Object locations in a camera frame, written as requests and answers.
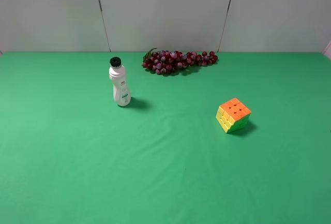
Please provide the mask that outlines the white plastic bottle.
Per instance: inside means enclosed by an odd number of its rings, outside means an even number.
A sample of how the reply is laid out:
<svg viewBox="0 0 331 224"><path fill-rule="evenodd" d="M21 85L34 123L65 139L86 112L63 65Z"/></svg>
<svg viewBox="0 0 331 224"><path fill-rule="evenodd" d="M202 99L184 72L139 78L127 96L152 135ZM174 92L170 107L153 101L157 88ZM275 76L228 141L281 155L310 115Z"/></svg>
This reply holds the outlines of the white plastic bottle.
<svg viewBox="0 0 331 224"><path fill-rule="evenodd" d="M119 57L110 59L109 77L113 83L113 98L120 107L127 106L131 101L131 92L127 85L126 68Z"/></svg>

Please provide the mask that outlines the bunch of red grapes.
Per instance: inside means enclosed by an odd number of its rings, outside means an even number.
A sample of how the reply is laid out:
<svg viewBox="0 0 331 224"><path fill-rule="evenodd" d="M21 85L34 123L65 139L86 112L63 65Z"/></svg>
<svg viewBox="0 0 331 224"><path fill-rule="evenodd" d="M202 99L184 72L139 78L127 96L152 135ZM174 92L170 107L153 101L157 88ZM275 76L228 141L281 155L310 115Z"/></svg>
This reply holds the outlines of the bunch of red grapes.
<svg viewBox="0 0 331 224"><path fill-rule="evenodd" d="M176 73L178 70L186 70L193 66L210 66L218 62L218 56L214 51L198 53L196 51L180 52L150 49L142 57L142 67L152 73L163 75Z"/></svg>

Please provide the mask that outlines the green table cloth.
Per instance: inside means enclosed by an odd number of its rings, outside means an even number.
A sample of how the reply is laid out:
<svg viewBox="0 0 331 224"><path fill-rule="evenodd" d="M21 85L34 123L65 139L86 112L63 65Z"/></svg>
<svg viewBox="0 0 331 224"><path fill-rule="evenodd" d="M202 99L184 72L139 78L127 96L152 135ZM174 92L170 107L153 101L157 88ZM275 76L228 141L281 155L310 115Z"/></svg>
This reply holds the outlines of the green table cloth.
<svg viewBox="0 0 331 224"><path fill-rule="evenodd" d="M1 223L330 223L330 60L220 53L170 76L119 53L1 56ZM251 110L225 133L216 114Z"/></svg>

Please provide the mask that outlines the colourful rubik's cube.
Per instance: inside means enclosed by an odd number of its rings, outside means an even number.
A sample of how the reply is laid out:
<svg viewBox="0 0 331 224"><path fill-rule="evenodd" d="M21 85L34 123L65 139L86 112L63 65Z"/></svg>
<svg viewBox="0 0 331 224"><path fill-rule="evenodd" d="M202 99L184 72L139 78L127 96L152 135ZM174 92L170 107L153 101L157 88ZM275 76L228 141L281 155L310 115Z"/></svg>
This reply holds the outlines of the colourful rubik's cube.
<svg viewBox="0 0 331 224"><path fill-rule="evenodd" d="M231 133L244 128L251 113L251 110L241 101L233 98L219 106L216 120L225 133Z"/></svg>

